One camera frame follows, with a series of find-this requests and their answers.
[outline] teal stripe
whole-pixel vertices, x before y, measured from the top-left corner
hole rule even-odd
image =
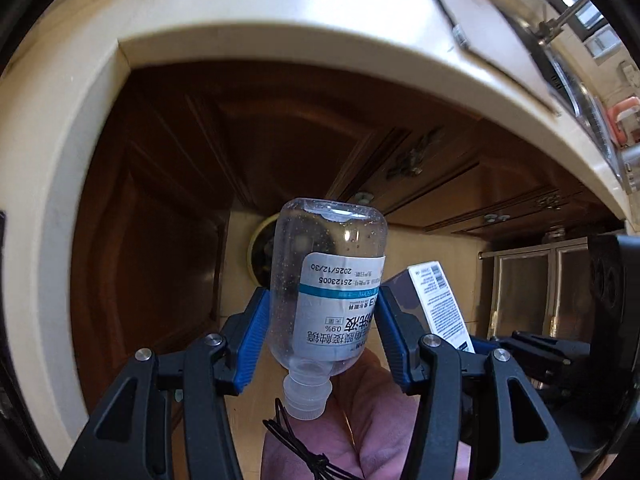
[[[334,300],[361,300],[370,298],[378,293],[378,288],[366,290],[333,290],[332,288],[320,288],[319,286],[303,285],[300,283],[300,292],[320,298],[332,298]]]

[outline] white label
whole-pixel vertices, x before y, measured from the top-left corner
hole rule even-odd
[[[408,267],[431,332],[458,350],[476,353],[465,320],[438,262]]]
[[[385,257],[311,253],[302,263],[293,349],[316,361],[357,356],[367,340]]]

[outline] person's skin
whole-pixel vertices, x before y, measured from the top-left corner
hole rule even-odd
[[[307,449],[367,480],[400,477],[414,430],[417,397],[393,382],[379,359],[365,350],[349,370],[332,378],[334,391],[316,420],[289,417]],[[471,448],[460,443],[454,480],[468,478]],[[261,480],[312,479],[306,464],[271,433],[262,449]]]

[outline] blue gripper pad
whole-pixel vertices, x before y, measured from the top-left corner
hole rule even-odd
[[[244,312],[230,316],[222,329],[227,341],[225,368],[233,386],[232,394],[236,396],[254,378],[255,365],[269,326],[270,299],[267,289],[256,288]]]
[[[407,395],[418,393],[417,385],[430,373],[420,359],[418,346],[424,328],[415,316],[400,310],[385,285],[380,287],[374,315],[394,381]]]

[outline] white countertop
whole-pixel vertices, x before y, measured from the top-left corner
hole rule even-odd
[[[576,121],[462,52],[433,0],[66,0],[0,80],[2,286],[18,380],[62,464],[86,420],[68,322],[84,174],[132,68],[225,57],[343,68],[469,108],[550,155],[619,218],[629,203]]]

